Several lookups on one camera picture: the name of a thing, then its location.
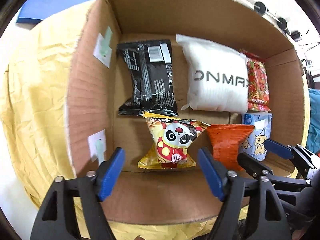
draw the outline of metal screw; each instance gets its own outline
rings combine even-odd
[[[93,177],[96,175],[96,172],[95,171],[88,171],[87,172],[87,177]]]
[[[266,176],[261,176],[260,179],[261,179],[263,182],[268,182],[268,181],[269,181],[268,177],[266,177]]]
[[[235,171],[228,171],[227,174],[229,177],[236,177],[237,176],[237,173]]]
[[[62,176],[58,176],[54,179],[55,182],[61,182],[63,181],[63,177]]]

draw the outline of white sticker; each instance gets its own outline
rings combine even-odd
[[[167,44],[166,43],[161,43],[160,46],[161,46],[161,50],[162,50],[164,63],[172,63],[171,62],[171,57],[170,57],[170,52],[169,52]]]
[[[88,137],[91,160],[98,159],[99,165],[104,159],[104,152],[107,150],[106,145],[106,130],[102,130]]]
[[[148,53],[149,53],[150,62],[163,61],[160,46],[148,47]]]
[[[110,60],[111,60],[111,53],[112,49],[108,46],[104,51],[104,53],[101,53],[101,46],[103,45],[104,38],[101,33],[98,34],[97,37],[97,43],[93,50],[93,55],[100,60],[103,65],[106,67],[110,67]]]
[[[263,128],[267,127],[267,125],[268,125],[268,119],[254,122],[254,126],[257,130],[262,130]]]
[[[177,153],[175,153],[174,155],[172,155],[172,157],[171,157],[171,161],[173,162],[173,163],[178,163],[179,161],[181,161],[181,156],[180,156],[180,154],[177,154]]]

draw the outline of cardboard box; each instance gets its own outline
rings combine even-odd
[[[93,56],[98,34],[104,35],[107,27],[112,31],[110,68]],[[106,130],[106,157],[116,147],[126,151],[123,172],[111,197],[102,203],[108,220],[164,225],[207,220],[219,213],[221,203],[210,192],[199,167],[159,172],[137,168],[153,142],[146,120],[118,115],[119,106],[132,94],[127,66],[116,56],[121,42],[171,39],[174,93],[179,109],[186,104],[188,65],[175,41],[177,33],[265,58],[273,114],[271,138],[285,145],[301,144],[304,94],[300,61],[293,45],[260,15],[232,0],[97,0],[73,55],[66,114],[68,147],[78,176],[97,168],[97,162],[90,159],[88,136]],[[227,59],[222,67],[228,67]],[[217,124],[240,120],[228,112],[190,108],[179,111],[179,117]],[[196,160],[203,146],[212,150],[206,133],[188,152]],[[265,162],[277,175],[287,176],[294,169],[272,153]]]

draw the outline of red and gold wrapper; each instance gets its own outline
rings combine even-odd
[[[144,113],[154,144],[138,163],[144,169],[171,169],[196,166],[188,147],[210,126],[196,120],[185,120]]]
[[[265,60],[245,50],[241,50],[240,52],[248,57],[248,110],[261,112],[270,111],[268,107],[269,88],[267,72],[264,66]]]

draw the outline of snack package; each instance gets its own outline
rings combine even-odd
[[[210,126],[196,120],[145,113],[154,144],[138,163],[144,169],[171,169],[196,166],[187,148]]]
[[[269,89],[264,60],[245,50],[241,50],[241,52],[248,57],[248,110],[270,111],[268,107]]]
[[[242,115],[242,123],[254,125],[254,131],[244,140],[241,151],[246,152],[259,161],[263,161],[267,154],[264,142],[270,138],[271,113],[250,113]]]
[[[248,71],[244,54],[227,46],[177,34],[189,65],[187,105],[194,110],[248,110]]]
[[[213,147],[213,158],[229,170],[242,170],[237,161],[239,147],[253,130],[253,125],[212,124],[207,133]]]
[[[133,87],[132,98],[119,108],[119,114],[142,115],[149,111],[177,116],[170,40],[122,43],[117,52],[130,70]]]

